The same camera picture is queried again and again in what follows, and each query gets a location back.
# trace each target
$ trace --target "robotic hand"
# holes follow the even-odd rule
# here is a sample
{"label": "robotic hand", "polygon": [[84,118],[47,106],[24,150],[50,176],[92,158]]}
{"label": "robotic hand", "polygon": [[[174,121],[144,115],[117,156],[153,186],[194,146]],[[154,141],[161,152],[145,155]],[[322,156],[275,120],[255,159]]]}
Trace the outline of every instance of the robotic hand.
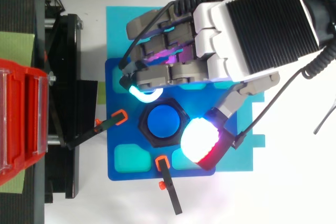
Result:
{"label": "robotic hand", "polygon": [[[331,29],[335,10],[336,0],[170,2],[127,24],[128,38],[134,41],[119,63],[124,74],[120,84],[139,100],[151,102],[174,85],[238,82],[203,118],[192,120],[181,139],[184,154],[211,169],[230,146],[242,143],[296,76],[311,79],[336,58]],[[150,40],[137,44],[144,38]],[[248,95],[277,85],[280,68],[322,48],[245,131],[234,137],[225,130],[225,122]]]}

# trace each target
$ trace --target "cyan base plate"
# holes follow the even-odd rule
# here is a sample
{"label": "cyan base plate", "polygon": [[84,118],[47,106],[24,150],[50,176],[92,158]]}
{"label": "cyan base plate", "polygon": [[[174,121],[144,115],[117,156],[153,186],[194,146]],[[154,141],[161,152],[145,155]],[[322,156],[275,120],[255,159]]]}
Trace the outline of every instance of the cyan base plate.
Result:
{"label": "cyan base plate", "polygon": [[[128,121],[108,130],[109,178],[111,180],[160,178],[162,175],[155,166],[155,158],[159,155],[168,157],[172,177],[206,176],[213,174],[215,170],[230,172],[253,170],[253,148],[265,146],[263,135],[249,133],[239,149],[235,151],[231,148],[217,164],[216,169],[204,171],[183,155],[179,145],[153,148],[138,130],[139,116],[145,104],[119,85],[121,71],[117,65],[119,58],[131,44],[127,39],[126,24],[151,9],[153,7],[107,7],[107,117],[119,109],[124,109],[129,115]],[[162,97],[173,97],[192,119],[202,116],[232,84],[221,82],[173,87],[165,89]],[[227,122],[226,128],[233,134],[245,129],[252,122],[252,103],[263,101],[264,94],[248,98]],[[157,120],[163,118],[164,115],[158,116]]]}

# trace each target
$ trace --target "white table surface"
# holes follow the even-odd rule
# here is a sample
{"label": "white table surface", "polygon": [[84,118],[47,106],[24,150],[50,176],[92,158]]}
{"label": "white table surface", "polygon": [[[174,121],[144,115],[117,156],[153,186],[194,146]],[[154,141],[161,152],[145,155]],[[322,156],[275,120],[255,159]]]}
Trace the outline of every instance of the white table surface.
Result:
{"label": "white table surface", "polygon": [[[170,0],[62,0],[67,13],[84,22],[81,78],[104,81],[106,6],[163,6]],[[306,63],[313,56],[305,58]],[[301,65],[280,72],[280,85],[253,105],[254,117]],[[183,213],[176,216],[159,179],[113,182],[107,177],[107,136],[80,147],[79,194],[54,194],[45,223],[273,224],[336,223],[336,112],[317,136],[312,132],[336,96],[336,63],[312,80],[299,76],[265,117],[255,134],[266,147],[254,149],[254,171],[175,178]],[[104,105],[97,115],[106,118]]]}

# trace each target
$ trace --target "screw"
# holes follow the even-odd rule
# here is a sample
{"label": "screw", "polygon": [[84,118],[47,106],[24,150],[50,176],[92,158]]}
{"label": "screw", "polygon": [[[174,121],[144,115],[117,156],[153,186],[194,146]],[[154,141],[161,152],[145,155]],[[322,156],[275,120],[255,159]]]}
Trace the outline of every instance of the screw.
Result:
{"label": "screw", "polygon": [[83,30],[83,21],[81,21],[81,20],[77,21],[77,29]]}
{"label": "screw", "polygon": [[56,76],[54,76],[53,72],[50,72],[48,75],[49,85],[52,86],[56,81]]}

